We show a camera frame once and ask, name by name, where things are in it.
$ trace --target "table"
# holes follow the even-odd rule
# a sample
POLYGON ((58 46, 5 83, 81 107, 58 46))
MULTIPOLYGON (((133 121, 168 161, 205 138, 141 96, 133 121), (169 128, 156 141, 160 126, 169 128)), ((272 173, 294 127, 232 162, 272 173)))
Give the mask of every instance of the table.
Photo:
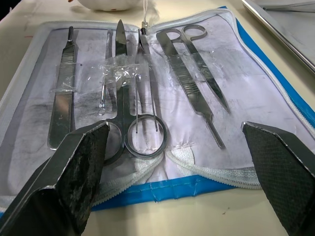
MULTIPOLYGON (((156 0, 160 23, 226 5, 305 101, 315 109, 315 79, 243 8, 240 0, 156 0)), ((141 26, 141 5, 124 12, 94 12, 76 0, 22 0, 0 22, 0 97, 38 26, 47 21, 97 20, 141 26)), ((232 189, 197 197, 92 212, 84 236, 287 235, 262 190, 232 189)))

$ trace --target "white object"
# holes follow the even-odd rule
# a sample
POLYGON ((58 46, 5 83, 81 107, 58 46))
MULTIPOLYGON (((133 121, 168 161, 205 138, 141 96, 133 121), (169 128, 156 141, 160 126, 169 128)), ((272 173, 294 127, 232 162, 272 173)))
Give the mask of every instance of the white object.
POLYGON ((140 0, 78 0, 91 10, 123 11, 136 6, 140 0))

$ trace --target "zipper pouch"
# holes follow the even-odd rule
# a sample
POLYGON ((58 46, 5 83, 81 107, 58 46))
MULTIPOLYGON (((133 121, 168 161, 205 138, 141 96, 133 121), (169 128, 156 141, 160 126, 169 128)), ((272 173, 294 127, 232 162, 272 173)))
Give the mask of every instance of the zipper pouch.
MULTIPOLYGON (((5 210, 33 171, 54 151, 47 136, 56 92, 56 67, 60 64, 68 29, 74 30, 77 45, 75 127, 115 116, 99 115, 103 77, 99 66, 105 61, 107 31, 116 24, 101 22, 52 22, 34 36, 5 96, 0 103, 0 207, 5 210)), ((138 28, 125 24, 128 55, 135 56, 138 28)), ((151 160, 123 154, 104 166, 94 209, 143 201, 195 196, 231 187, 260 188, 245 137, 243 121, 275 126, 294 133, 315 150, 314 112, 266 58, 227 9, 213 9, 148 29, 152 68, 153 104, 168 128, 165 151, 151 160), (205 83, 198 65, 182 43, 174 47, 213 112, 212 123, 224 142, 218 147, 205 119, 196 113, 170 66, 157 33, 164 29, 203 26, 207 35, 193 44, 222 90, 229 112, 205 83)), ((130 112, 152 112, 148 84, 140 83, 139 97, 130 91, 130 112)), ((117 141, 109 137, 109 149, 117 141)))

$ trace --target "scissors blade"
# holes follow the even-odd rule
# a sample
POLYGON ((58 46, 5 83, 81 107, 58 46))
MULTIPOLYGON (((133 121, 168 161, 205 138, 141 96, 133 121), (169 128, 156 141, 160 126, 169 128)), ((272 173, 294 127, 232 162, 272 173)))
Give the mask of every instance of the scissors blade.
POLYGON ((126 40, 126 33, 125 28, 123 25, 122 20, 119 20, 116 28, 116 56, 118 55, 127 55, 127 40, 126 40))
POLYGON ((159 32, 157 33, 157 40, 160 43, 164 53, 166 56, 168 56, 170 64, 181 84, 183 87, 183 90, 185 91, 185 94, 192 105, 193 109, 195 112, 199 115, 202 115, 207 124, 210 127, 211 133, 216 140, 216 143, 220 148, 225 148, 224 143, 219 136, 218 132, 216 131, 216 128, 212 124, 212 116, 213 113, 201 94, 196 82, 193 80, 191 77, 188 69, 185 66, 179 66, 179 65, 184 65, 182 59, 178 56, 178 53, 167 36, 165 32, 159 32))
POLYGON ((221 105, 228 111, 227 102, 225 100, 225 97, 223 96, 223 93, 215 81, 215 78, 213 77, 212 73, 210 72, 207 64, 203 60, 202 56, 194 46, 194 44, 190 40, 185 40, 185 44, 187 46, 188 51, 192 54, 192 57, 194 61, 196 62, 200 72, 205 77, 206 82, 208 83, 210 89, 212 90, 213 94, 217 98, 217 100, 221 103, 221 105))

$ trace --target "white table surface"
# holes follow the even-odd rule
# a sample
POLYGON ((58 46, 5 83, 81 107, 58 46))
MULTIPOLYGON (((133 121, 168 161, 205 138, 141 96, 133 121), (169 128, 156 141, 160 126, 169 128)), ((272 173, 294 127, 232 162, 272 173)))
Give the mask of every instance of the white table surface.
MULTIPOLYGON (((159 23, 226 5, 304 100, 315 109, 315 78, 243 8, 240 0, 156 0, 159 23)), ((0 97, 38 25, 98 20, 141 26, 143 10, 95 12, 76 0, 22 0, 0 22, 0 97)), ((84 236, 286 236, 262 190, 232 189, 197 197, 92 212, 84 236)))

